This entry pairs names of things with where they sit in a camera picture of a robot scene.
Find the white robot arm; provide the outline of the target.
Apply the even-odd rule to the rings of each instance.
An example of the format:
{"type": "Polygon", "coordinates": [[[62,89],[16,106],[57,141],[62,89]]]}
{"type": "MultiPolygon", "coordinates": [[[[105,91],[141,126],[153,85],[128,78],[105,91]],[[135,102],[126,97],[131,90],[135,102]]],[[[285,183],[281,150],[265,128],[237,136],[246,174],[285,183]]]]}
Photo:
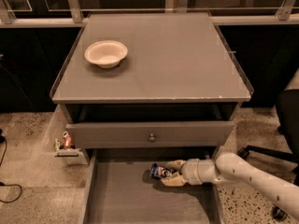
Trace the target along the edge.
{"type": "Polygon", "coordinates": [[[170,161],[159,167],[155,174],[168,187],[242,181],[299,220],[299,187],[255,168],[231,152],[222,152],[215,160],[170,161]]]}

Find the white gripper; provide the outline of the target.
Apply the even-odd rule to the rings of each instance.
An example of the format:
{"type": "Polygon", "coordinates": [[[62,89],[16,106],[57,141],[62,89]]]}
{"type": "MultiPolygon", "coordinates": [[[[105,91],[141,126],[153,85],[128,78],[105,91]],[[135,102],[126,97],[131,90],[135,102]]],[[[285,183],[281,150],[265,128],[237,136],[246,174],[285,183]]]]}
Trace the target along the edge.
{"type": "Polygon", "coordinates": [[[171,176],[162,178],[161,182],[167,187],[183,187],[186,183],[196,186],[202,185],[198,167],[199,159],[175,160],[165,164],[168,169],[176,170],[171,176]]]}

